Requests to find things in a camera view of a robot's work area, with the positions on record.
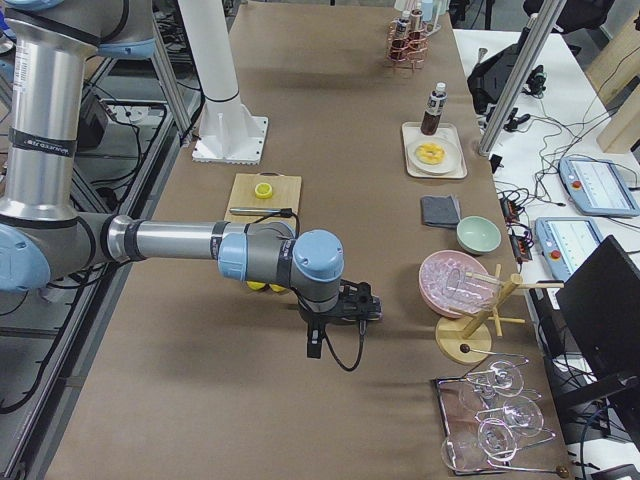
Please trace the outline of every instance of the yellow lemon slice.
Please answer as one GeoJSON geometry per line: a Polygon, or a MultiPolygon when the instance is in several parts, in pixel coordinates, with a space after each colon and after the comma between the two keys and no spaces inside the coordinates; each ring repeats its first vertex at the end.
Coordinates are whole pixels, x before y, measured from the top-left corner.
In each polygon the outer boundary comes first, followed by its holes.
{"type": "Polygon", "coordinates": [[[280,285],[274,285],[273,283],[270,283],[269,287],[271,287],[271,290],[273,290],[276,293],[281,293],[286,290],[286,288],[281,287],[280,285]]]}
{"type": "Polygon", "coordinates": [[[258,291],[258,290],[262,290],[264,287],[267,286],[266,283],[262,283],[262,282],[247,282],[247,286],[254,291],[258,291]]]}
{"type": "Polygon", "coordinates": [[[439,165],[444,160],[445,152],[437,143],[427,142],[416,148],[416,157],[428,165],[439,165]]]}

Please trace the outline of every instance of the yellow bottle cap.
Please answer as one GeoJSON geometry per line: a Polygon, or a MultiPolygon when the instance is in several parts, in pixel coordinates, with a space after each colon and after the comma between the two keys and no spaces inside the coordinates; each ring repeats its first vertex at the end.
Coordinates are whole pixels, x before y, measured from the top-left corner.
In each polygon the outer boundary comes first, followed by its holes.
{"type": "Polygon", "coordinates": [[[255,194],[260,199],[271,198],[273,196],[273,187],[270,183],[259,183],[256,185],[255,194]]]}

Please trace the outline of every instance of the pink plate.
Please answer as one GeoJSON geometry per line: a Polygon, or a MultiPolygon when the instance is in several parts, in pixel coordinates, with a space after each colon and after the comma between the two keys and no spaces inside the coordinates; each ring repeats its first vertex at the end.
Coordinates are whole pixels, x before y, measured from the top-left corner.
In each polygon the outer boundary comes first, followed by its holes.
{"type": "Polygon", "coordinates": [[[471,271],[488,275],[487,270],[475,258],[457,250],[440,250],[428,256],[420,266],[418,282],[420,293],[429,307],[440,315],[449,318],[460,318],[459,313],[448,310],[449,299],[442,293],[443,280],[448,278],[453,269],[471,271]]]}

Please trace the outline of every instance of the brown table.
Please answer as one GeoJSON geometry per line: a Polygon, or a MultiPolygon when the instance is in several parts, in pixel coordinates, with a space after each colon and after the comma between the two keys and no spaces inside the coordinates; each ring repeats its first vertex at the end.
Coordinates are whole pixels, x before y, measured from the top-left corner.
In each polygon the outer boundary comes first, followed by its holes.
{"type": "MultiPolygon", "coordinates": [[[[345,278],[368,281],[384,321],[367,335],[352,374],[325,348],[305,358],[306,326],[292,294],[251,292],[204,261],[148,260],[133,268],[48,479],[424,479],[450,475],[430,380],[459,375],[434,340],[438,316],[422,301],[418,268],[457,249],[455,232],[420,224],[425,194],[456,194],[464,215],[500,224],[451,27],[431,41],[424,70],[383,67],[385,8],[250,3],[232,45],[244,102],[267,114],[259,167],[193,163],[183,151],[156,219],[224,217],[236,172],[303,177],[303,230],[326,228],[345,248],[345,278]],[[422,117],[436,81],[448,85],[469,176],[418,180],[405,173],[400,126],[422,117]]],[[[480,258],[505,273],[506,242],[480,258]]],[[[525,314],[523,299],[504,315],[525,314]]],[[[350,362],[355,329],[329,327],[350,362]]],[[[544,392],[559,431],[530,326],[506,325],[500,351],[532,357],[529,386],[544,392]]],[[[519,464],[566,463],[561,439],[519,464]]]]}

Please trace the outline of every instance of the black chair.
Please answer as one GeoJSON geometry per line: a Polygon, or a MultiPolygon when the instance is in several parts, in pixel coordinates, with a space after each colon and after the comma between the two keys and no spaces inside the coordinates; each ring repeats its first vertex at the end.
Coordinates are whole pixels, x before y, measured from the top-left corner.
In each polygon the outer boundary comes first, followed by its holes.
{"type": "MultiPolygon", "coordinates": [[[[581,28],[596,29],[607,20],[607,14],[614,1],[567,0],[556,25],[562,29],[562,33],[571,33],[581,28]]],[[[542,7],[542,0],[525,0],[522,5],[527,15],[537,13],[540,7],[542,7]]]]}

